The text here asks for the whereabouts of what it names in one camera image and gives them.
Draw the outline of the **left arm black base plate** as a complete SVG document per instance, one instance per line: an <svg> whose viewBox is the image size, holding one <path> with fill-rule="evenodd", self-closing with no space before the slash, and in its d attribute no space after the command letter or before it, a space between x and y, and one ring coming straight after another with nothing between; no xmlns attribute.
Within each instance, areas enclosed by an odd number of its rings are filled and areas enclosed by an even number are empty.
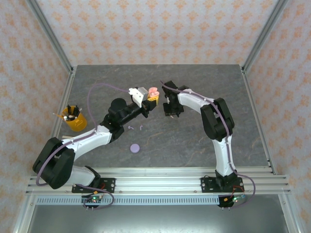
<svg viewBox="0 0 311 233"><path fill-rule="evenodd" d="M98 178L95 179L87 188L79 186L77 184L72 186L71 192L72 193L91 193L95 192L95 190L90 188L96 188L100 190L105 190L110 193L114 193L116 186L116 179L115 178Z"/></svg>

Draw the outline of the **aluminium mounting rail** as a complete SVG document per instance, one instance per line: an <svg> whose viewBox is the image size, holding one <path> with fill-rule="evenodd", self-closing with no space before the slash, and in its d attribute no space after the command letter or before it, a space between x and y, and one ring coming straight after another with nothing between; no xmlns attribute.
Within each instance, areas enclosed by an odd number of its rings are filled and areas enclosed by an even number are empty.
<svg viewBox="0 0 311 233"><path fill-rule="evenodd" d="M285 175L269 166L239 167L246 194L290 194L293 188ZM116 195L200 195L200 179L214 176L211 167L97 168L102 177L115 178Z"/></svg>

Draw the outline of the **aluminium frame post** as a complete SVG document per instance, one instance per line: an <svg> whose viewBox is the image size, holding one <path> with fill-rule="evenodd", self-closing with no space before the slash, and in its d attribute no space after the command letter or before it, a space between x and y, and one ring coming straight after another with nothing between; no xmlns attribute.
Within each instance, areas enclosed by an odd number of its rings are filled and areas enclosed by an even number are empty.
<svg viewBox="0 0 311 233"><path fill-rule="evenodd" d="M51 43L52 47L54 48L58 58L60 59L64 68L69 72L72 73L73 66L71 65L68 57L66 56L59 40L57 39L50 23L48 22L46 16L44 15L39 3L37 0L25 0L32 10L34 16L38 20L38 23L41 29L44 31L45 35L47 36L49 42Z"/></svg>
<svg viewBox="0 0 311 233"><path fill-rule="evenodd" d="M268 38L270 32L272 31L274 25L276 24L278 18L282 14L285 6L289 0L277 0L275 7L273 8L270 16L268 17L266 23L264 24L256 42L254 43L245 63L241 66L243 74L246 74L253 64L255 58L259 54L262 46L264 45L266 39Z"/></svg>

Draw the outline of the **grey metal panel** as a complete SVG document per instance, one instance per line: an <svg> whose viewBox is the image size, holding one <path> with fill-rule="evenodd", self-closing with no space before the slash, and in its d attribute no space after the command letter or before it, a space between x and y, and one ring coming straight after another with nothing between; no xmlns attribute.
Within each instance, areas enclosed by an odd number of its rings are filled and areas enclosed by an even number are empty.
<svg viewBox="0 0 311 233"><path fill-rule="evenodd" d="M81 206L35 208L27 233L289 233L282 210L268 206Z"/></svg>

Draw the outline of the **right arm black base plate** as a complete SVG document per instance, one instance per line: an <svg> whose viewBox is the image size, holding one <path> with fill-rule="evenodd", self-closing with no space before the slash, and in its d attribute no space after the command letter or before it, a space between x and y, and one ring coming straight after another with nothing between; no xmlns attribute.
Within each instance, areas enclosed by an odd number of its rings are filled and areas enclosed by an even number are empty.
<svg viewBox="0 0 311 233"><path fill-rule="evenodd" d="M232 180L224 180L214 177L202 177L201 190L203 193L232 193L244 192L242 178L237 177Z"/></svg>

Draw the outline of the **orange pen cup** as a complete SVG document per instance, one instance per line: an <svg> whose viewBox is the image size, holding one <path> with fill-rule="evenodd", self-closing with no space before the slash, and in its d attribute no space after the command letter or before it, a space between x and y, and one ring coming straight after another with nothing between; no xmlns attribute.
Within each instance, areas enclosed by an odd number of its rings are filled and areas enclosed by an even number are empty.
<svg viewBox="0 0 311 233"><path fill-rule="evenodd" d="M73 109L75 106L70 105L71 106L71 115L73 115ZM68 117L68 112L67 112L67 107L63 110L62 116L67 116ZM82 131L86 126L87 126L87 120L84 117L84 115L82 114L82 112L80 111L78 117L76 117L76 119L67 119L64 120L62 119L69 127L72 131L74 132L80 132Z"/></svg>

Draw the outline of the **aluminium table edge rail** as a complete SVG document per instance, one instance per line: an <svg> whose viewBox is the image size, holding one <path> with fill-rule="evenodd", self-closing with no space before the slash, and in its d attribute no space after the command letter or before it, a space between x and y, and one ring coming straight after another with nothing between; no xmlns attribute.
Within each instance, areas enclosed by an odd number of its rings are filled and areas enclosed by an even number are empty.
<svg viewBox="0 0 311 233"><path fill-rule="evenodd" d="M57 112L59 113L63 110L68 102L71 87L75 77L77 66L73 67L69 72L66 84L64 86L63 94L58 106ZM35 212L36 203L38 199L38 194L30 192L25 194L25 200L21 206L13 233L27 233Z"/></svg>
<svg viewBox="0 0 311 233"><path fill-rule="evenodd" d="M275 162L273 161L273 158L271 156L271 152L268 146L268 142L265 137L265 133L263 130L263 127L261 125L261 121L259 118L258 110L256 108L255 99L253 97L253 94L251 92L249 81L247 80L246 73L243 69L241 69L242 77L244 80L244 84L250 99L250 103L253 109L254 117L257 123L257 127L259 130L259 134L261 137L262 145L265 151L265 155L268 161L268 164L271 166L273 175L278 175ZM297 211L294 205L294 197L293 192L290 189L289 191L285 192L284 190L281 191L281 194L278 194L278 200L280 202L280 206L284 215L284 219L286 222L286 227L288 229L289 233L303 233L303 229L301 227L301 223L299 219L297 218Z"/></svg>

